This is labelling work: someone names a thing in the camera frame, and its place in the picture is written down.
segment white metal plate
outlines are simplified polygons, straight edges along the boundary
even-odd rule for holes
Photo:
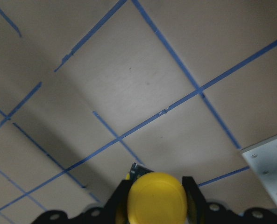
[[[244,149],[242,155],[277,205],[277,135]]]

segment black plastic part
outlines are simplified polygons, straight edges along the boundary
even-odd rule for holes
[[[200,224],[205,218],[206,200],[191,176],[183,176],[182,185],[188,202],[188,221],[190,224]]]
[[[137,175],[151,172],[141,166],[134,168],[139,171],[136,172]],[[51,210],[41,214],[32,224],[115,224],[117,208],[127,202],[133,182],[134,180],[121,181],[104,208],[91,208],[72,219],[68,219],[63,211]],[[190,224],[277,224],[277,215],[266,209],[248,209],[243,216],[239,216],[221,204],[207,203],[192,177],[183,177],[182,185],[187,196]]]
[[[134,162],[131,166],[129,175],[130,175],[130,180],[132,181],[136,181],[139,177],[141,177],[142,175],[148,174],[153,172],[152,170],[145,168],[142,165],[137,164],[136,162]]]

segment floor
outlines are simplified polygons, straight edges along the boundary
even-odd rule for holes
[[[240,213],[277,134],[277,2],[0,0],[0,224],[105,202],[133,162]]]

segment screw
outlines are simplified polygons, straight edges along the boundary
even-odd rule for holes
[[[255,218],[263,218],[263,213],[260,211],[252,211],[251,214]]]
[[[96,209],[96,210],[92,211],[91,216],[97,217],[98,215],[100,215],[100,213],[101,213],[100,210]]]
[[[217,204],[210,204],[209,208],[211,211],[219,211],[220,210],[220,207]]]
[[[52,216],[50,216],[49,219],[50,219],[51,221],[55,221],[55,220],[59,219],[59,217],[60,217],[59,214],[53,214]]]

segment yellow circular part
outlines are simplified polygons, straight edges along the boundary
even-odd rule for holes
[[[165,173],[148,173],[131,187],[128,202],[131,224],[183,224],[187,199],[182,184]]]

